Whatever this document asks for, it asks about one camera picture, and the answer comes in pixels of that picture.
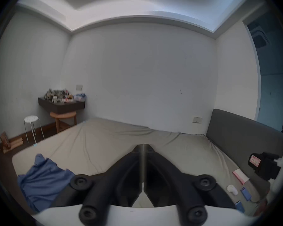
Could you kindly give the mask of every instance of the blue cloth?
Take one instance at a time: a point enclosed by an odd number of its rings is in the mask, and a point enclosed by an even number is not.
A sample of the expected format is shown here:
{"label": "blue cloth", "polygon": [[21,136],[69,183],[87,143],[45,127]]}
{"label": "blue cloth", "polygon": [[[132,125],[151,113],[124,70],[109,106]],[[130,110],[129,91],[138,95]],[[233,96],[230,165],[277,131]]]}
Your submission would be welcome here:
{"label": "blue cloth", "polygon": [[49,158],[44,159],[42,154],[37,154],[30,170],[18,176],[18,184],[28,205],[34,211],[41,212],[49,208],[73,176],[73,172],[62,170]]}

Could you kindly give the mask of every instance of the air vent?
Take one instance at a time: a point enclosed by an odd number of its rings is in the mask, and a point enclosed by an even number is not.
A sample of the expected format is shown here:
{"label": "air vent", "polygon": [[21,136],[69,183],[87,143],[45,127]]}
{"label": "air vent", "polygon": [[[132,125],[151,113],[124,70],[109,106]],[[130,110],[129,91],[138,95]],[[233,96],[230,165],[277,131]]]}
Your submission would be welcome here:
{"label": "air vent", "polygon": [[250,31],[256,48],[262,48],[270,44],[263,29],[258,26]]}

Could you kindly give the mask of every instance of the electrical outlet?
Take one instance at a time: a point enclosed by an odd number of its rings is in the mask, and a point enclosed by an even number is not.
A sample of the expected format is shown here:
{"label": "electrical outlet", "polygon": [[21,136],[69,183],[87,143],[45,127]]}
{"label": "electrical outlet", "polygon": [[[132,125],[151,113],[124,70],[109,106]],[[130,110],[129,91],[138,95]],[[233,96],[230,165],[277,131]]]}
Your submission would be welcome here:
{"label": "electrical outlet", "polygon": [[77,90],[82,91],[83,90],[83,85],[77,85]]}
{"label": "electrical outlet", "polygon": [[201,123],[202,122],[202,117],[195,117],[193,118],[193,123]]}

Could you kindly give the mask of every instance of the doorway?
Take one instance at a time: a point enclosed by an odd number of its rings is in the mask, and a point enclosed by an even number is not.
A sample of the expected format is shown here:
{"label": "doorway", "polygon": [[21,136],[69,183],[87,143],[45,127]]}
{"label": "doorway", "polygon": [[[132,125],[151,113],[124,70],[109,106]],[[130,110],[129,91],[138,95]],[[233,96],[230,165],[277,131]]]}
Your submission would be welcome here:
{"label": "doorway", "polygon": [[261,75],[257,121],[283,130],[283,28],[270,11],[247,25],[253,38]]}

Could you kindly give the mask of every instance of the white metal stool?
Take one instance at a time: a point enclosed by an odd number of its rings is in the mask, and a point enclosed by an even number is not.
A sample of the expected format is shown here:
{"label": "white metal stool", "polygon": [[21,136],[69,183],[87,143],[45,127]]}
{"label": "white metal stool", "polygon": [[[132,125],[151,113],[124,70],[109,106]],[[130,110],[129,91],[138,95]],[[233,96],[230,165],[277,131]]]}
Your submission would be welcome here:
{"label": "white metal stool", "polygon": [[39,120],[41,132],[42,132],[43,138],[45,139],[39,117],[37,117],[36,115],[30,115],[30,116],[27,116],[27,117],[24,118],[24,128],[25,128],[25,134],[26,134],[27,142],[29,142],[29,141],[28,141],[28,137],[27,137],[25,123],[30,123],[31,132],[33,133],[33,138],[35,139],[35,143],[37,143],[36,138],[35,138],[35,135],[37,136],[37,134],[36,134],[36,130],[35,130],[35,125],[33,124],[37,120]]}

